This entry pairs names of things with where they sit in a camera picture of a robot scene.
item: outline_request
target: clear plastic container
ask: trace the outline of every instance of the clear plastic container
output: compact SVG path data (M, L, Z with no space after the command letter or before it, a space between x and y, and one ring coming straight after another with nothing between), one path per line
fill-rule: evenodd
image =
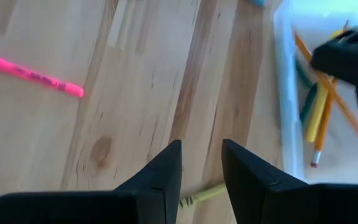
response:
M358 25L358 0L348 0L346 2L340 0L284 0L274 15L283 166L285 172L307 182L358 183L358 177L349 177L346 158L342 158L341 155L346 156L350 151L345 149L341 151L343 146L341 144L335 146L335 139L327 139L325 145L326 147L337 147L337 149L335 148L334 152L332 150L331 152L323 151L323 157L325 156L324 154L327 154L325 156L327 159L330 156L337 156L339 159L331 158L331 162L325 162L326 166L323 164L322 167L318 167L315 170L310 170L309 168L313 147L303 141L303 132L299 119L299 108L303 105L306 91L300 89L296 78L296 46L293 40L293 28L299 32L308 48L313 50L327 41L334 31L342 29L346 21L349 21L350 26ZM352 87L348 84L340 83L338 92L358 116L356 97ZM341 112L334 106L333 116L337 117L338 114L341 114ZM351 130L344 118L342 120L336 119L333 123L335 124L330 124L331 128ZM346 139L357 142L357 135L352 134L352 131L347 131L346 135L350 136L345 136ZM358 169L358 163L355 163L352 168Z

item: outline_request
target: wooden floor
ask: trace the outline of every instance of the wooden floor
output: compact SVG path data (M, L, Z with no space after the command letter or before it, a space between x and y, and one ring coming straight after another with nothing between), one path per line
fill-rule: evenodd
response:
M85 87L0 74L0 195L114 189L173 139L182 195L223 181L231 138L282 167L271 1L0 0L0 57ZM235 223L227 194L178 223Z

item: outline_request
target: black plastic object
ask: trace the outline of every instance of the black plastic object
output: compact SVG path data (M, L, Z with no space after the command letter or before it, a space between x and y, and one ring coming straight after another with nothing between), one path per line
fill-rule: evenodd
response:
M0 223L174 224L180 184L181 142L176 140L113 191L4 195Z
M222 163L237 223L358 223L358 185L308 185L228 139Z
M311 66L355 85L358 99L358 31L349 30L319 46L313 52Z
M228 139L222 163L237 223L358 223L358 185L308 185ZM174 224L180 183L181 143L173 141L113 191L2 196L0 223Z

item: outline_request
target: wood knot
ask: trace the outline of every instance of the wood knot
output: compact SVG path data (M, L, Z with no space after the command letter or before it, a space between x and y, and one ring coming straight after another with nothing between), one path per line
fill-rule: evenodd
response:
M94 144L91 150L91 161L98 167L106 167L107 156L111 150L111 138L107 136L100 137Z

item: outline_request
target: marker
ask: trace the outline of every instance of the marker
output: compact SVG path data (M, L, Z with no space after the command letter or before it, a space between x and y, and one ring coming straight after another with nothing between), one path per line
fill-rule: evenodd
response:
M76 84L60 81L56 78L41 75L36 71L26 69L0 58L0 72L43 84L55 90L64 91L76 97L83 97L84 89Z

